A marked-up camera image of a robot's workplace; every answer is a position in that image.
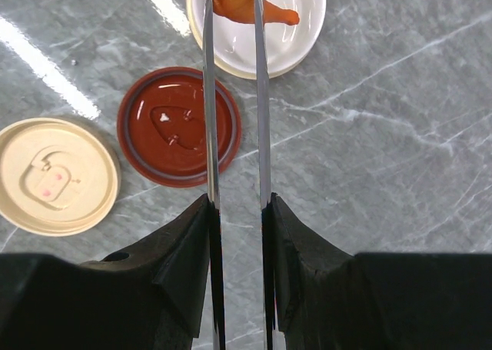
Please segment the red round lid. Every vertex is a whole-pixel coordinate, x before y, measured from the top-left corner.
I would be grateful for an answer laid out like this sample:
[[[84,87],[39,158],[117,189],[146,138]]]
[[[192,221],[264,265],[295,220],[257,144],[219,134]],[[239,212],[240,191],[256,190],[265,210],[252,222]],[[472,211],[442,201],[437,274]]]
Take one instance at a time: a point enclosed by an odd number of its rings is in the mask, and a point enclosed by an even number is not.
[[[117,135],[126,159],[147,179],[173,188],[206,183],[201,71],[167,67],[137,80],[121,101]]]

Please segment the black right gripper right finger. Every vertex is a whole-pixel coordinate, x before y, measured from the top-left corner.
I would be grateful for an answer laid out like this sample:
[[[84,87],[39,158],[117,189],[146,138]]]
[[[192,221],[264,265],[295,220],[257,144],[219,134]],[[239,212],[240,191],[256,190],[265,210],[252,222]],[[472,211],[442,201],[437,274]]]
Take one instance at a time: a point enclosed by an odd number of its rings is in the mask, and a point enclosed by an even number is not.
[[[278,195],[262,212],[265,314],[289,349],[489,349],[491,256],[349,255]]]

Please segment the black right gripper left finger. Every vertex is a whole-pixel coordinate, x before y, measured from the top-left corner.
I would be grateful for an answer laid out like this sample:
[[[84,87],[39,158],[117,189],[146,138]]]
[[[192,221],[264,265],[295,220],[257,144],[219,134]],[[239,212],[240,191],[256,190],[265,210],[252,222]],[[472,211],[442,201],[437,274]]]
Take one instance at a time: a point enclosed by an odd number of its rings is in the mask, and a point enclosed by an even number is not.
[[[189,349],[208,276],[208,198],[101,261],[1,256],[3,349]]]

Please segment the beige round lid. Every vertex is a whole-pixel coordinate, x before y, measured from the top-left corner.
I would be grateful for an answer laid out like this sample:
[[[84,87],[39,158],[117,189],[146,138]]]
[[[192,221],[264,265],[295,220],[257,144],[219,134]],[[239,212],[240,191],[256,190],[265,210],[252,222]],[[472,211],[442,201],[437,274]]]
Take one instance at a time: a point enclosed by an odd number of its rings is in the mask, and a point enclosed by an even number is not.
[[[121,187],[115,152],[96,132],[61,118],[30,118],[1,130],[1,215],[37,235],[95,227]]]

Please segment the pink lunch bowl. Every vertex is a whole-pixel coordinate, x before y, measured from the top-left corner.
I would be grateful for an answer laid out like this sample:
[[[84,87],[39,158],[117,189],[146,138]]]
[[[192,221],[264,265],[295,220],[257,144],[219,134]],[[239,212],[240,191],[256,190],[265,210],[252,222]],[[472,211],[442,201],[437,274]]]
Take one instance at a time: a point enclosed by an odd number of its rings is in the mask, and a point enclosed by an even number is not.
[[[292,70],[313,48],[324,24],[327,0],[266,0],[297,12],[299,23],[264,25],[268,74],[271,78]],[[256,79],[256,48],[253,24],[240,24],[215,14],[214,62],[239,78]]]

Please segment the metal serving tongs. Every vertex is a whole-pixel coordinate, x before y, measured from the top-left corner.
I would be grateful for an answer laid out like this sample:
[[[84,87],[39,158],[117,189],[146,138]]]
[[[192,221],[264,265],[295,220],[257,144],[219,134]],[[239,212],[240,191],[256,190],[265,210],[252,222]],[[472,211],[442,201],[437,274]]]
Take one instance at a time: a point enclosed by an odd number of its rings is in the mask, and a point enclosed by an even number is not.
[[[258,107],[258,151],[261,198],[261,237],[264,299],[264,348],[276,349],[273,229],[271,217],[271,142],[269,74],[264,36],[264,1],[254,0],[254,36],[256,48],[256,82]],[[216,121],[216,87],[214,74],[213,2],[204,0],[202,52],[204,57],[204,118],[207,149],[208,215],[210,239],[211,294],[213,306],[213,348],[225,349],[224,279],[221,245],[219,196],[218,134]]]

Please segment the orange fried shrimp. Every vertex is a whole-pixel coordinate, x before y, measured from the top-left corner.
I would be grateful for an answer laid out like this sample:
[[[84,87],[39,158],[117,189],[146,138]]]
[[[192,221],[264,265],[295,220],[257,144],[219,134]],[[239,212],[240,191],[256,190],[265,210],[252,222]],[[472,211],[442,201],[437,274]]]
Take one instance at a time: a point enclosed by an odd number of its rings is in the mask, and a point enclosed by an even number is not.
[[[281,23],[297,25],[299,14],[292,9],[279,6],[263,0],[264,23]],[[213,0],[214,13],[233,22],[254,24],[254,0]]]

